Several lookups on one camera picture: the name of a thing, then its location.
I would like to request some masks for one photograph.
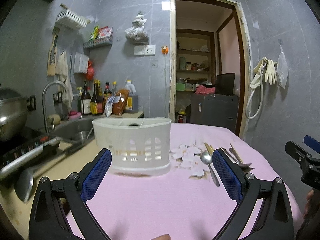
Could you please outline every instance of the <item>finger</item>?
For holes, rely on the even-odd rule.
[[[313,194],[315,193],[315,191],[312,189],[308,192],[306,199],[310,200],[313,197]]]
[[[154,238],[152,240],[171,240],[170,236],[168,234],[163,235],[163,236],[159,236],[157,238]]]
[[[306,218],[306,216],[308,215],[309,213],[309,209],[310,209],[310,201],[308,200],[308,202],[306,203],[306,206],[304,207],[304,213],[303,213],[303,218]]]

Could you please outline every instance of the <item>kitchen counter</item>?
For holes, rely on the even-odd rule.
[[[70,146],[71,144],[60,142],[59,150],[65,150]],[[36,185],[43,176],[47,176],[50,180],[65,179],[70,173],[81,171],[83,166],[91,162],[100,150],[96,141],[93,140],[69,157],[61,155],[59,158],[48,162],[35,173]],[[24,239],[28,239],[29,217],[34,193],[28,203],[25,204],[17,197],[13,185],[9,189],[0,186],[0,204],[10,222]]]
[[[144,116],[144,112],[143,111],[139,111],[137,113],[134,114],[129,114],[129,113],[123,113],[122,115],[116,115],[116,114],[112,114],[110,115],[110,117],[117,117],[117,118],[140,118]]]

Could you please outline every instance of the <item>white ceiling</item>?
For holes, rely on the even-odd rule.
[[[176,1],[177,18],[197,19],[204,22],[216,23],[224,15],[228,17],[230,13],[230,9],[221,6],[199,2]]]

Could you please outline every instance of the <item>refrigerator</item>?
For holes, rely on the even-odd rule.
[[[225,127],[235,132],[239,99],[237,95],[191,96],[191,123]]]

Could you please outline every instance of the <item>gray tile wall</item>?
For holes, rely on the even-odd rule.
[[[303,146],[307,134],[320,140],[320,25],[304,0],[246,3],[252,21],[259,26],[249,26],[253,65],[262,57],[277,61],[282,41],[289,67],[285,89],[264,84],[262,111],[249,122],[246,142],[264,155],[303,210],[309,187],[300,181],[299,165],[285,153],[284,145],[293,140]],[[255,109],[259,94],[255,95]]]
[[[101,0],[98,24],[114,27],[114,42],[111,48],[95,49],[90,53],[100,80],[115,80],[118,86],[124,86],[128,78],[132,80],[139,94],[139,108],[145,112],[145,117],[168,116],[169,112],[169,55],[165,59],[161,46],[170,45],[170,12],[162,10],[162,1],[169,0]],[[150,35],[150,44],[156,45],[155,56],[134,56],[134,45],[124,36],[124,30],[132,26],[131,22],[140,10],[147,19],[145,30]],[[156,68],[150,66],[154,61],[157,61]]]
[[[76,13],[95,19],[100,0],[18,0],[0,28],[0,83],[1,87],[11,87],[24,96],[36,95],[37,110],[32,112],[27,125],[35,129],[43,127],[41,95],[45,85],[54,78],[47,77],[47,61],[52,43],[52,29],[57,14],[64,3]],[[58,36],[58,53],[63,50],[67,58],[75,52],[83,53],[83,42],[87,41],[94,22],[85,29],[72,31],[61,28]],[[83,76],[72,74],[72,87],[82,86]],[[47,92],[47,114],[61,113],[61,106],[54,107],[52,94],[57,87]]]

